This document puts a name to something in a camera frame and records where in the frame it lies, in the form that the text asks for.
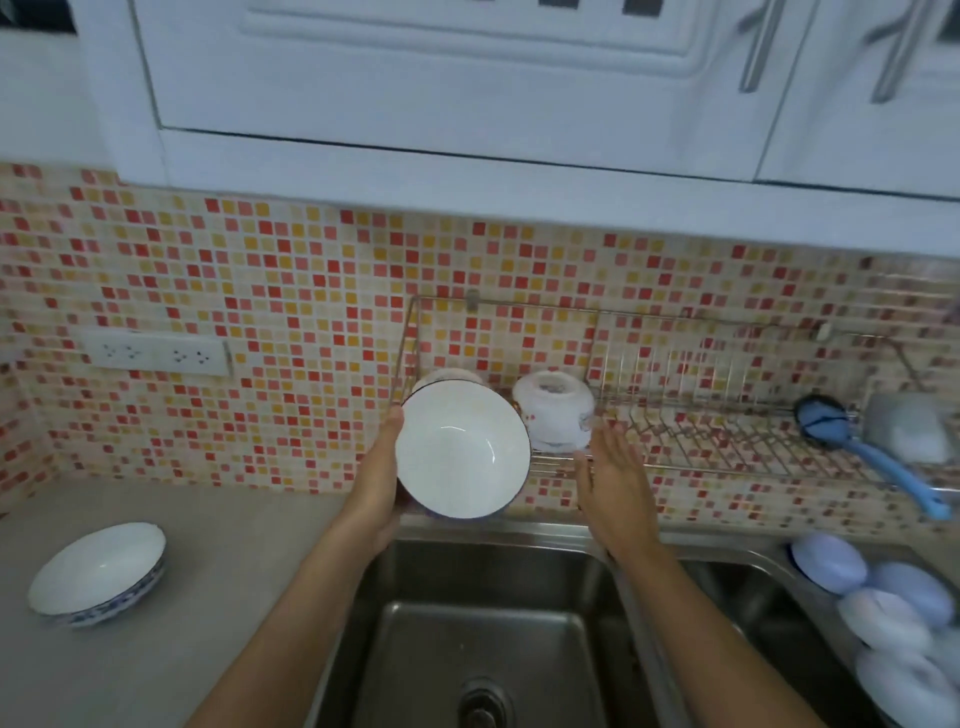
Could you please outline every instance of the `metal handle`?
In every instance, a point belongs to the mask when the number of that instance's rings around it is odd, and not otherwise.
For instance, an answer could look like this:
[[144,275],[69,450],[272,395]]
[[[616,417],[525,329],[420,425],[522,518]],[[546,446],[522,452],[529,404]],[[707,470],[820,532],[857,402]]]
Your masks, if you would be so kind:
[[876,80],[874,95],[871,98],[874,104],[886,104],[897,95],[903,77],[906,75],[907,66],[920,44],[926,20],[932,9],[933,0],[912,0],[903,18],[895,26],[891,26],[897,27],[898,32],[887,60],[883,64],[883,70],[880,71],[880,78]]
[[770,58],[770,48],[774,44],[785,1],[766,0],[762,8],[751,12],[737,26],[740,33],[746,33],[756,26],[754,45],[747,56],[747,64],[743,67],[743,76],[740,78],[740,93],[753,93],[760,87],[760,79]]

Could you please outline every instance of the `kitchen counter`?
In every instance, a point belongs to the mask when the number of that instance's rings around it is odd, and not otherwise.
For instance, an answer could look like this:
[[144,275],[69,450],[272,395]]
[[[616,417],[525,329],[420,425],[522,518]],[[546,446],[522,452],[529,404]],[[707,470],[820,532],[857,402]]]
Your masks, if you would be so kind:
[[[181,726],[273,606],[340,497],[61,479],[0,521],[0,725]],[[36,571],[90,531],[157,523],[168,569],[128,613],[44,621]]]

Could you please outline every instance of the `forearm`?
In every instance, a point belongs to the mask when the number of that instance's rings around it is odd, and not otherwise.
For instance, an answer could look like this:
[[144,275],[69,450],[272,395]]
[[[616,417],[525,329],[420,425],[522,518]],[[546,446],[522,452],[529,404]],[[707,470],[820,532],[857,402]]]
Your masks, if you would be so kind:
[[300,728],[369,563],[369,544],[338,519],[187,728]]
[[705,728],[824,728],[666,546],[637,557],[624,570]]

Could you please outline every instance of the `wire dish rack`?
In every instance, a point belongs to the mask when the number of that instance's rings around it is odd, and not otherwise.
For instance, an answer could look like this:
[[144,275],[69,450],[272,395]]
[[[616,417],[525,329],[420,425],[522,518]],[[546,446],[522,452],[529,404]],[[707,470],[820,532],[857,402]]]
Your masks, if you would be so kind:
[[[623,423],[653,469],[852,486],[885,483],[858,458],[801,437],[794,401],[830,394],[856,421],[873,392],[924,391],[903,346],[886,336],[506,303],[472,291],[411,300],[392,401],[443,367],[478,372],[507,399],[533,371],[577,376],[596,397],[597,414]],[[535,451],[530,475],[570,477],[572,462]],[[960,490],[956,467],[924,475],[938,490]]]

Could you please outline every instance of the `stainless steel sink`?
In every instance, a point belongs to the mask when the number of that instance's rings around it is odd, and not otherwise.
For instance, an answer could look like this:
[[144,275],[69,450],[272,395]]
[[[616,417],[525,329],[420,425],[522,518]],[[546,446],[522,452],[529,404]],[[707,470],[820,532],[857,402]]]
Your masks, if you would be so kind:
[[870,699],[787,589],[744,564],[684,561],[738,631],[830,728],[883,728]]
[[[861,645],[775,538],[668,532],[684,567],[831,728],[889,725]],[[920,563],[896,546],[868,559]],[[309,726],[695,725],[629,585],[579,524],[406,517],[365,573]]]

